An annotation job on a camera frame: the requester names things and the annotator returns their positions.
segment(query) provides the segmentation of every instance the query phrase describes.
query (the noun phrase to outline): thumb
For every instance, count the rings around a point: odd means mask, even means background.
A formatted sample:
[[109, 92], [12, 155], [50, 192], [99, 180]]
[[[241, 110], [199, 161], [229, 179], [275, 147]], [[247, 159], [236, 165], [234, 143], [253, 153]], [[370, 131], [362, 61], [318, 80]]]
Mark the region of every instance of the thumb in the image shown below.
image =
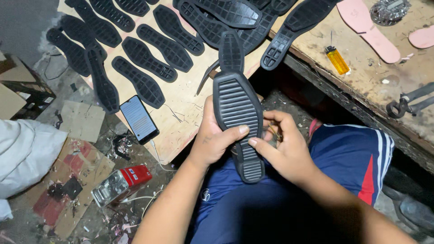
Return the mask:
[[283, 157], [279, 150], [275, 149], [272, 145], [257, 137], [250, 138], [249, 145], [255, 148], [256, 151], [273, 166], [275, 163], [279, 163]]
[[229, 128], [220, 133], [220, 143], [226, 148], [235, 141], [241, 140], [249, 133], [249, 131], [250, 128], [247, 125], [240, 125], [237, 127]]

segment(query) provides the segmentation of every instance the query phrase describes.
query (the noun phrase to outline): wooden workbench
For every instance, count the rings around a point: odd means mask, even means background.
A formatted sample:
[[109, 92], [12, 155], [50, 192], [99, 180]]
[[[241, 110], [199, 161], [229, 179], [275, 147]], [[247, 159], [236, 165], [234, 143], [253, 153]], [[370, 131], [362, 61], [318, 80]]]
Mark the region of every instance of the wooden workbench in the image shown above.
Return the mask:
[[[130, 15], [135, 21], [136, 28], [140, 24], [146, 23], [155, 30], [157, 30], [159, 33], [164, 35], [163, 32], [160, 31], [157, 23], [155, 22], [154, 15], [152, 13], [152, 11], [159, 4], [163, 4], [175, 11], [178, 14], [179, 19], [181, 20], [183, 27], [194, 36], [196, 35], [196, 31], [194, 30], [194, 28], [191, 27], [182, 17], [179, 16], [178, 10], [173, 8], [172, 0], [160, 0], [156, 5], [150, 5], [151, 10], [149, 10], [149, 12], [144, 17]], [[60, 0], [57, 10], [59, 12], [63, 12], [80, 18], [73, 8], [70, 8], [64, 3], [64, 0]], [[121, 35], [122, 39], [125, 39], [127, 36], [140, 39], [137, 36], [136, 29], [134, 29], [132, 32], [126, 33], [120, 30], [117, 26], [115, 27]], [[260, 58], [265, 52], [265, 49], [269, 43], [270, 41], [266, 40], [264, 43], [262, 43], [261, 46], [259, 46], [256, 50], [246, 56], [244, 63], [244, 75], [247, 78], [249, 78], [259, 68]], [[148, 46], [154, 57], [165, 63], [162, 54], [157, 48], [148, 43], [145, 44]], [[101, 45], [104, 47], [108, 54], [107, 59], [104, 62], [104, 68], [107, 73], [107, 77], [116, 86], [119, 92], [120, 103], [122, 104], [127, 99], [134, 96], [136, 94], [136, 91], [127, 78], [125, 78], [112, 68], [111, 62], [116, 56], [123, 56], [127, 60], [129, 60], [129, 58], [124, 53], [121, 44], [119, 44], [115, 48], [108, 47], [102, 43]], [[205, 99], [207, 96], [212, 94], [211, 78], [208, 78], [207, 82], [203, 86], [202, 91], [198, 96], [196, 96], [196, 90], [199, 86], [199, 83], [201, 82], [205, 70], [218, 59], [218, 51], [209, 47], [208, 45], [205, 45], [205, 52], [202, 55], [193, 56], [190, 53], [189, 55], [193, 60], [193, 67], [188, 73], [177, 70], [178, 78], [173, 83], [167, 83], [157, 78], [157, 76], [155, 76], [153, 73], [136, 66], [138, 69], [142, 70], [143, 72], [155, 79], [155, 81], [159, 84], [164, 94], [164, 97], [166, 98], [166, 102], [159, 109], [154, 109], [145, 104], [146, 109], [149, 111], [152, 119], [157, 125], [157, 128], [160, 130], [160, 135], [155, 137], [154, 142], [158, 151], [160, 161], [164, 165], [168, 164], [173, 158], [175, 158], [175, 156], [178, 155], [178, 153], [181, 152], [181, 150], [197, 134], [199, 125], [202, 121], [202, 112]], [[91, 76], [83, 77], [83, 79], [90, 85], [90, 87], [93, 87]], [[174, 114], [181, 120], [181, 122], [179, 122], [178, 119], [175, 118]], [[120, 111], [116, 113], [116, 115], [128, 126], [125, 117]], [[153, 147], [149, 143], [146, 144], [145, 147], [155, 158], [157, 158]]]
[[[375, 2], [377, 0], [365, 0], [369, 9]], [[416, 49], [408, 41], [409, 33], [433, 24], [434, 3], [412, 0], [411, 5], [408, 14], [396, 25], [376, 25], [397, 46], [402, 58], [414, 54], [405, 63], [386, 64], [380, 60], [374, 50], [345, 24], [336, 7], [314, 29], [292, 43], [284, 63], [365, 124], [386, 131], [398, 148], [434, 174], [434, 106], [422, 110], [416, 117], [406, 113], [401, 119], [391, 119], [385, 109], [392, 100], [398, 101], [401, 93], [434, 81], [434, 47]], [[284, 19], [284, 16], [279, 17], [274, 23], [271, 38]], [[330, 45], [340, 52], [351, 68], [351, 74], [339, 75], [336, 71], [324, 53]]]

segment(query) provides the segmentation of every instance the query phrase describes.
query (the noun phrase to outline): tattoo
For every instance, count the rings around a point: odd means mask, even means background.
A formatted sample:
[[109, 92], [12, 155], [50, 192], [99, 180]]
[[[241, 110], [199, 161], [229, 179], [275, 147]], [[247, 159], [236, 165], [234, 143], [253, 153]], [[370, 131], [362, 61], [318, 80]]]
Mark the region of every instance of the tattoo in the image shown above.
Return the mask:
[[202, 144], [208, 144], [208, 141], [210, 141], [212, 139], [212, 137], [208, 137], [208, 136], [205, 136], [205, 138], [204, 138], [204, 141], [202, 142]]

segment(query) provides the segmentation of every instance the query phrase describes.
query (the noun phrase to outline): fingernail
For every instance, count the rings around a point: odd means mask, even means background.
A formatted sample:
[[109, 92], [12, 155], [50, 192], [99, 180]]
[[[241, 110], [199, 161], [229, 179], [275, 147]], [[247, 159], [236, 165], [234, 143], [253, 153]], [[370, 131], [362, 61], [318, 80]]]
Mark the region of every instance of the fingernail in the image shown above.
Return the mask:
[[249, 139], [249, 145], [254, 147], [256, 146], [256, 143], [258, 143], [257, 138], [250, 138]]
[[241, 125], [239, 128], [240, 134], [244, 135], [249, 132], [249, 127], [247, 125]]

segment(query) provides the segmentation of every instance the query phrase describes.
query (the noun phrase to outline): pink insole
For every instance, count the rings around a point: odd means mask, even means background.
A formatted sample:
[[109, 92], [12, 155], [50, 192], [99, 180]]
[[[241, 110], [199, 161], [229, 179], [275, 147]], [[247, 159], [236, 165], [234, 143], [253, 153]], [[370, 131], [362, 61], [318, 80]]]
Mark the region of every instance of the pink insole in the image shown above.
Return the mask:
[[369, 10], [362, 0], [343, 0], [336, 6], [345, 23], [361, 34], [386, 63], [394, 63], [400, 59], [398, 49], [372, 23]]
[[434, 46], [434, 25], [412, 32], [408, 40], [417, 48]]

